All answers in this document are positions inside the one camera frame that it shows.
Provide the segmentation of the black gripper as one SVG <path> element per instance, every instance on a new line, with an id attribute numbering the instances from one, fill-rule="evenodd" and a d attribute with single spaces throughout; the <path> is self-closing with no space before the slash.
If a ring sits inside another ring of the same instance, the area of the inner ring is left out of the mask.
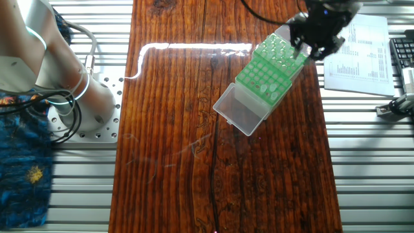
<path id="1" fill-rule="evenodd" d="M 356 1 L 311 1 L 305 0 L 306 14 L 296 14 L 288 23 L 290 43 L 296 59 L 302 49 L 302 41 L 327 41 L 315 45 L 309 58 L 324 60 L 337 53 L 345 38 L 336 36 L 356 15 Z"/>

